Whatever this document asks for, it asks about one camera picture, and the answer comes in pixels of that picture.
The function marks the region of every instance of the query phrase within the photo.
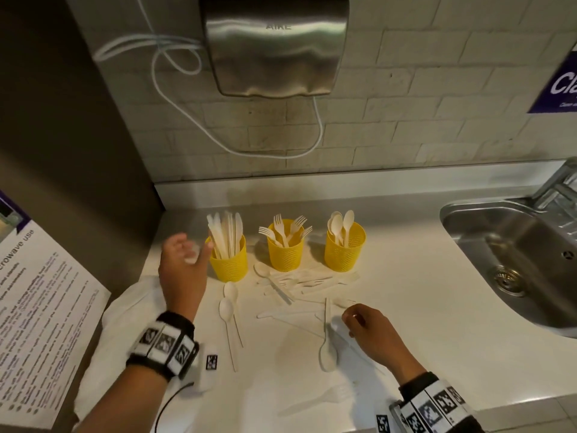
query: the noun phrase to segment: stainless steel hand dryer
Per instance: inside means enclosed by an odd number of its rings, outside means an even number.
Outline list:
[[[331,92],[349,0],[199,0],[206,47],[225,96]]]

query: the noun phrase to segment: chrome faucet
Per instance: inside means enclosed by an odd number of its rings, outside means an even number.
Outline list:
[[[535,210],[544,210],[557,195],[577,204],[577,192],[570,187],[574,180],[577,180],[577,156],[565,161],[559,170],[531,196],[530,206]]]

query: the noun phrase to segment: white countertop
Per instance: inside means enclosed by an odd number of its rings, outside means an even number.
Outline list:
[[[318,267],[331,212],[355,210],[356,221],[367,233],[356,265],[361,279],[334,287],[331,295],[379,308],[422,364],[448,379],[473,409],[577,393],[577,340],[539,328],[505,305],[439,218],[441,208],[454,201],[528,193],[527,188],[468,190],[239,207],[251,268],[237,283],[248,340],[239,351],[241,369],[232,370],[225,326],[218,316],[223,284],[210,278],[194,323],[197,339],[217,343],[225,354],[219,385],[194,401],[194,410],[183,401],[171,405],[161,425],[171,425],[174,432],[191,422],[194,432],[217,431],[216,426],[218,431],[242,433],[346,432],[373,427],[373,401],[397,396],[393,378],[375,372],[350,349],[341,353],[337,371],[325,373],[319,367],[318,337],[275,320],[255,319],[257,313],[280,303],[255,285],[255,253],[266,258],[267,250],[260,236],[251,233],[279,212],[284,218],[301,214],[309,218],[312,245],[305,246],[301,267]],[[206,214],[215,211],[165,213],[142,274],[157,274],[159,244],[170,234],[184,231],[204,240]],[[361,393],[354,400],[277,416],[292,404],[350,380],[360,383]]]

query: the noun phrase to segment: yellow cup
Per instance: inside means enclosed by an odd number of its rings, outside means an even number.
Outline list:
[[[283,219],[283,223],[285,224],[285,236],[288,238],[292,220]],[[274,224],[271,224],[269,228],[275,231]],[[270,256],[272,267],[280,272],[289,272],[299,267],[302,258],[303,240],[300,239],[302,232],[304,232],[304,228],[301,226],[299,231],[294,234],[293,238],[289,241],[289,247],[279,247],[275,245],[274,241],[267,238],[268,255]]]
[[[216,258],[216,252],[213,250],[211,255],[212,268],[215,270],[216,277],[222,282],[240,281],[249,271],[249,264],[246,259],[246,240],[245,236],[241,237],[241,251],[228,260]]]
[[[365,244],[365,230],[357,222],[353,223],[349,231],[349,247],[339,246],[327,232],[327,246],[325,246],[325,263],[335,272],[348,272],[357,262]]]

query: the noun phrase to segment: black cable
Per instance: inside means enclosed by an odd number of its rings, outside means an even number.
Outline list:
[[[157,433],[157,429],[158,429],[158,421],[160,421],[160,417],[162,416],[162,412],[164,412],[164,409],[170,404],[170,402],[172,401],[172,399],[174,397],[176,397],[181,390],[186,389],[187,387],[192,387],[194,386],[194,382],[192,383],[188,383],[187,385],[182,386],[180,389],[178,389],[173,395],[172,397],[169,398],[169,400],[162,406],[160,413],[158,414],[158,417],[156,418],[156,422],[154,424],[154,433]]]

